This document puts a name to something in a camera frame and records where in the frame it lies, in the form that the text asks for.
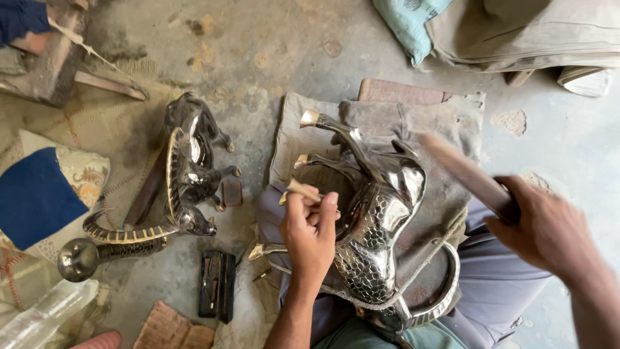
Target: hand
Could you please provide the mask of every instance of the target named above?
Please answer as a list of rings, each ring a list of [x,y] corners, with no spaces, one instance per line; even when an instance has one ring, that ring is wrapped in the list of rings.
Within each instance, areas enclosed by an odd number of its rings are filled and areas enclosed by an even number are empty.
[[[319,193],[315,187],[304,186],[315,194]],[[335,221],[340,218],[336,212],[338,194],[325,195],[321,205],[317,206],[303,195],[289,192],[286,195],[286,206],[286,215],[280,223],[280,234],[293,264],[291,278],[316,297],[334,260]]]
[[[484,219],[504,245],[529,264],[558,275],[569,287],[604,266],[582,212],[518,176],[496,180],[508,188],[521,208],[518,226],[497,218]]]

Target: wooden handle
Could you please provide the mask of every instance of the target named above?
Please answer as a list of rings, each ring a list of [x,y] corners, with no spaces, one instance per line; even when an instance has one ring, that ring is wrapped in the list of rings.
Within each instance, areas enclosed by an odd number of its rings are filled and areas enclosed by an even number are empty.
[[[295,179],[291,179],[288,182],[288,185],[286,186],[286,188],[290,191],[292,191],[293,193],[297,193],[297,194],[301,194],[305,197],[307,197],[310,200],[313,200],[314,202],[316,202],[317,204],[321,203],[321,199],[323,198],[323,195],[317,195],[312,193],[311,191],[309,191],[308,189],[306,189],[303,184],[297,182]]]
[[[473,161],[434,135],[422,134],[418,136],[418,140],[441,166],[497,214],[497,217],[511,224],[519,222],[521,209],[510,193]]]

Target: cushion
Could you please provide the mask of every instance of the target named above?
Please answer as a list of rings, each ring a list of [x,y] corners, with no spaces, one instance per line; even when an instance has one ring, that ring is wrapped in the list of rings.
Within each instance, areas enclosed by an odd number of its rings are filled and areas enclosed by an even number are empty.
[[[20,130],[0,156],[0,247],[56,263],[67,241],[86,236],[109,169],[109,159]]]

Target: blue cloth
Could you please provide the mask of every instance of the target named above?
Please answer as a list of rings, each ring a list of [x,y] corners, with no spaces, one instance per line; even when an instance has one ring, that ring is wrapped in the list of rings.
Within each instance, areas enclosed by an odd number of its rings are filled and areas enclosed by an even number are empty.
[[[0,47],[26,32],[50,31],[45,4],[32,0],[0,0]]]
[[[0,176],[0,229],[22,251],[86,212],[60,171],[56,148],[38,150]]]
[[[430,37],[424,23],[445,10],[452,0],[373,0],[387,26],[418,65],[430,53]]]

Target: silver horse sculpture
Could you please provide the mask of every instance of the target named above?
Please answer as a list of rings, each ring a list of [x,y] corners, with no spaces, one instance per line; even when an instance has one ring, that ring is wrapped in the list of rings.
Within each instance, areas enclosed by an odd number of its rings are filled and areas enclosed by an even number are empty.
[[[218,210],[223,211],[215,192],[223,176],[240,176],[241,170],[236,166],[214,169],[211,143],[222,138],[229,152],[234,150],[234,144],[220,131],[206,104],[190,93],[168,105],[165,125],[170,137],[166,158],[167,220],[142,230],[112,230],[97,224],[104,211],[95,212],[82,227],[90,238],[109,245],[96,246],[88,239],[68,242],[58,255],[58,269],[65,279],[87,279],[104,261],[158,252],[165,247],[168,235],[217,233],[213,219],[207,220],[195,205],[213,199]]]
[[[295,168],[326,166],[346,177],[356,191],[336,229],[334,266],[341,276],[339,291],[369,304],[384,303],[397,291],[394,245],[418,211],[424,195],[426,175],[418,155],[399,140],[392,141],[393,153],[372,149],[362,141],[357,128],[314,111],[307,111],[301,119],[301,128],[309,126],[335,132],[339,138],[336,143],[346,151],[339,161],[315,153],[301,155]],[[405,329],[442,315],[449,305],[456,290],[458,257],[451,246],[444,248],[452,257],[452,282],[439,302],[410,311],[400,296],[385,310],[366,312],[368,320],[391,341],[397,342]],[[282,244],[258,244],[250,259],[282,252],[286,252]]]

